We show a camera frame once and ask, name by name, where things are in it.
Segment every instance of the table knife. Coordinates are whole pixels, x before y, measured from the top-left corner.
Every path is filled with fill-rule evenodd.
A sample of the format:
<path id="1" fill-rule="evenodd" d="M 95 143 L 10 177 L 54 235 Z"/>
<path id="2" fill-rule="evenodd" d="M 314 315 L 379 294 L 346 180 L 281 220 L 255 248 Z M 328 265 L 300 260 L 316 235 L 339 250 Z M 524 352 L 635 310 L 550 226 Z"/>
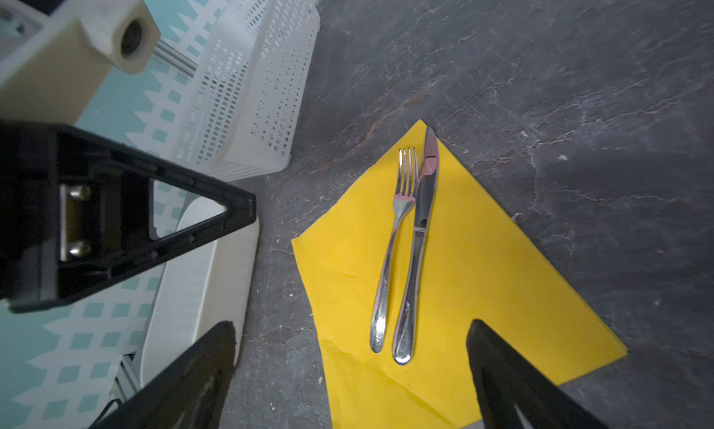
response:
<path id="1" fill-rule="evenodd" d="M 439 147 L 436 134 L 431 127 L 426 129 L 424 156 L 421 161 L 421 173 L 416 191 L 414 213 L 414 237 L 411 243 L 409 275 L 406 280 L 402 306 L 397 319 L 397 327 L 392 342 L 392 356 L 399 365 L 411 361 L 414 353 L 416 336 L 416 309 L 419 301 L 419 279 L 421 262 L 424 258 L 426 236 L 429 231 L 431 209 L 439 175 Z"/>

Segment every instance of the yellow napkin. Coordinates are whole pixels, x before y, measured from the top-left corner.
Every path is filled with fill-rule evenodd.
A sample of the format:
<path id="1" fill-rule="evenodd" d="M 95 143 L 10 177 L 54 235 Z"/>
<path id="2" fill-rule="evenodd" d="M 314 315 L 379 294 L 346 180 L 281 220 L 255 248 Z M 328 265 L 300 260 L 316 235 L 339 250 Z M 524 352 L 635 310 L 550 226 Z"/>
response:
<path id="1" fill-rule="evenodd" d="M 626 352 L 441 142 L 414 359 L 399 366 L 391 356 L 414 211 L 395 245 L 384 349 L 372 352 L 370 318 L 393 222 L 398 148 L 416 147 L 421 158 L 425 131 L 426 124 L 417 122 L 293 240 L 335 429 L 461 428 L 480 419 L 466 353 L 474 318 L 483 319 L 557 384 Z"/>

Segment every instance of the gray stone countertop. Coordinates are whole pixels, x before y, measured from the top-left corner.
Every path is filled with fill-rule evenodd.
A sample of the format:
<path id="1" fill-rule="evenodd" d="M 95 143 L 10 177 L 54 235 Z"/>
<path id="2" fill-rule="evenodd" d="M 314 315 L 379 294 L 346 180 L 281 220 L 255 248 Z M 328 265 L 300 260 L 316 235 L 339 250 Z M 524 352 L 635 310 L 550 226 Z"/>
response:
<path id="1" fill-rule="evenodd" d="M 262 220 L 222 428 L 329 428 L 290 239 L 418 119 L 630 354 L 563 389 L 612 428 L 714 422 L 714 0 L 326 0 Z"/>

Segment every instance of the metal bolt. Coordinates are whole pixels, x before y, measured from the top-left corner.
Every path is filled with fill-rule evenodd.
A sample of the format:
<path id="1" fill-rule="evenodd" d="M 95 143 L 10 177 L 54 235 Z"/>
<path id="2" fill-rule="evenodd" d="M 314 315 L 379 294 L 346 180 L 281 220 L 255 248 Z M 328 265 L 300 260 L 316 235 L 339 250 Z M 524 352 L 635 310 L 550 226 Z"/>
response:
<path id="1" fill-rule="evenodd" d="M 77 201 L 87 201 L 91 196 L 91 188 L 88 185 L 72 185 L 67 188 L 70 198 Z"/>
<path id="2" fill-rule="evenodd" d="M 72 257 L 84 257 L 91 252 L 91 245 L 84 240 L 73 241 L 68 247 Z"/>

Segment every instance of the perforated basket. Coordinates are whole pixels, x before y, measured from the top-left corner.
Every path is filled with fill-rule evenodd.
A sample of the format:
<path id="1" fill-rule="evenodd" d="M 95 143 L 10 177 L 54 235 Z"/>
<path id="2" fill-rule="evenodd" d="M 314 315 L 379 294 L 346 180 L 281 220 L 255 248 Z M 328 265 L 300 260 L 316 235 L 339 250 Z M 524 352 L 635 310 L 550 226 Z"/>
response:
<path id="1" fill-rule="evenodd" d="M 233 0 L 213 26 L 171 159 L 231 181 L 282 170 L 320 17 L 314 0 Z"/>

